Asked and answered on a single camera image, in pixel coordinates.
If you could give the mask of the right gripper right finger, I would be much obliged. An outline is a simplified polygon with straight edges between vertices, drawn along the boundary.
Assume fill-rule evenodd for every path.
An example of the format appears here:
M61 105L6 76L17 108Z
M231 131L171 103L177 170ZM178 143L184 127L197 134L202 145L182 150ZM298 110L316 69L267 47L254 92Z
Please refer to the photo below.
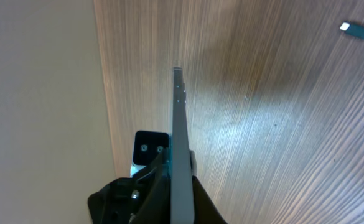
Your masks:
M196 176L192 177L195 224L227 224Z

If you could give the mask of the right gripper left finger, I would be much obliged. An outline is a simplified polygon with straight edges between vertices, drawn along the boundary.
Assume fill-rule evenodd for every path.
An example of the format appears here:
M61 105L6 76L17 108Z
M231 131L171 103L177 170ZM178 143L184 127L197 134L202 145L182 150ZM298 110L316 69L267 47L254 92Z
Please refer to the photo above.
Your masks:
M88 198L93 224L170 222L170 155L165 148L131 178L118 178Z

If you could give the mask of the smartphone with teal screen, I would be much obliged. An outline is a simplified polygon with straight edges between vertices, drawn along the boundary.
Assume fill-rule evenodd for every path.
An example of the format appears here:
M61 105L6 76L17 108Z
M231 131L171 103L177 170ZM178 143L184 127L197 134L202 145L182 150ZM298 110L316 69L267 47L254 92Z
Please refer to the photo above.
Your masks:
M186 93L182 69L173 68L170 222L193 224L195 218L192 187Z

